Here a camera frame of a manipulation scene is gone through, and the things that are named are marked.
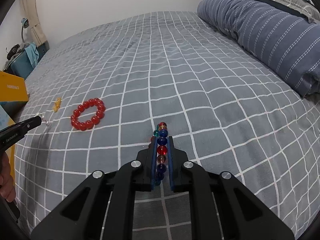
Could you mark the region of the left hand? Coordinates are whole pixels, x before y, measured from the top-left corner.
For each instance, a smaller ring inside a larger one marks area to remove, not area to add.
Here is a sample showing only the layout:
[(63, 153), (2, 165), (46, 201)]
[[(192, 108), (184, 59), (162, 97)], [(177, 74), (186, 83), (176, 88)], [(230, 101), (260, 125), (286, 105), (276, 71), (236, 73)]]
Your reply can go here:
[(14, 186), (13, 177), (10, 174), (11, 166), (9, 163), (9, 158), (4, 152), (2, 157), (2, 170), (1, 170), (1, 196), (7, 200), (7, 202), (12, 202), (16, 197), (16, 191)]

